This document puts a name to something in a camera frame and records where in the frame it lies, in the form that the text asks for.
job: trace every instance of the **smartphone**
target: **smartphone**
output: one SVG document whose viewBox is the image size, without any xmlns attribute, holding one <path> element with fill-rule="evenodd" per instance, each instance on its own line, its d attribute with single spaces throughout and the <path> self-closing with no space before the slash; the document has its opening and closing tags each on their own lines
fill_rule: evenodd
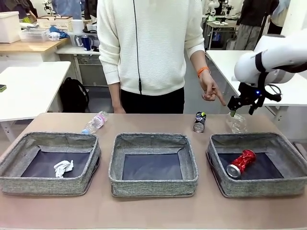
<svg viewBox="0 0 307 230">
<path fill-rule="evenodd" d="M 6 85 L 0 85 L 0 92 L 3 92 L 6 90 Z"/>
</svg>

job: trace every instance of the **black pants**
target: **black pants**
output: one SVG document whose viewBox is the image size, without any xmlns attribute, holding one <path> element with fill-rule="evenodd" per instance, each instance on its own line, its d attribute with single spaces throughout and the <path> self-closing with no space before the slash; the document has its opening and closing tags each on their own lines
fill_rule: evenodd
<svg viewBox="0 0 307 230">
<path fill-rule="evenodd" d="M 270 23 L 268 34 L 280 35 L 282 33 L 283 28 L 275 25 L 274 23 Z"/>
<path fill-rule="evenodd" d="M 127 114 L 182 114 L 184 88 L 161 96 L 147 96 L 121 90 L 121 105 Z"/>
</svg>

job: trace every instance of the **person's left hand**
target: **person's left hand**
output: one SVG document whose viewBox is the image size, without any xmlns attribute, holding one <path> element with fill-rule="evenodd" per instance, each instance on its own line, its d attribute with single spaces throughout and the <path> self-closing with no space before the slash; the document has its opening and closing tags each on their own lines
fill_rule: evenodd
<svg viewBox="0 0 307 230">
<path fill-rule="evenodd" d="M 210 72 L 208 70 L 205 70 L 200 75 L 200 84 L 204 91 L 204 94 L 202 95 L 202 98 L 205 101 L 213 102 L 216 98 L 218 98 L 223 106 L 226 106 L 226 102 L 224 100 L 224 97 L 219 90 L 219 87 L 217 86 L 216 82 L 213 80 Z"/>
</svg>

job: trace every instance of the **crushed red can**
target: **crushed red can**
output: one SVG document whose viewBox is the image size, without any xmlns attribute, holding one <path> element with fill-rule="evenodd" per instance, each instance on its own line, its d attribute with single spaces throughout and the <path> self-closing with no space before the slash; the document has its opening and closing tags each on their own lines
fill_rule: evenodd
<svg viewBox="0 0 307 230">
<path fill-rule="evenodd" d="M 238 178 L 246 167 L 256 160 L 256 154 L 252 150 L 244 150 L 242 155 L 226 167 L 227 174 L 232 178 Z"/>
</svg>

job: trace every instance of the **wicker basket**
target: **wicker basket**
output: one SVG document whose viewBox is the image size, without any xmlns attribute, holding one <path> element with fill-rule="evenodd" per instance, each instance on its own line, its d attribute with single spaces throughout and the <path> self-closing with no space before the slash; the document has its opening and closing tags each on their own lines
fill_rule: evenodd
<svg viewBox="0 0 307 230">
<path fill-rule="evenodd" d="M 242 150 L 256 153 L 256 161 L 241 178 L 229 177 L 225 168 Z M 207 156 L 226 197 L 293 196 L 305 191 L 307 161 L 282 136 L 275 133 L 222 134 L 210 138 Z"/>
<path fill-rule="evenodd" d="M 23 136 L 0 162 L 2 191 L 12 195 L 83 195 L 99 164 L 95 135 L 33 132 Z M 74 161 L 71 172 L 55 178 L 53 166 Z"/>
<path fill-rule="evenodd" d="M 181 134 L 119 134 L 109 179 L 114 196 L 192 196 L 198 170 L 191 143 Z"/>
<path fill-rule="evenodd" d="M 58 28 L 61 31 L 71 31 L 71 16 L 42 16 L 37 18 L 37 23 L 40 28 L 49 29 L 51 26 Z"/>
</svg>

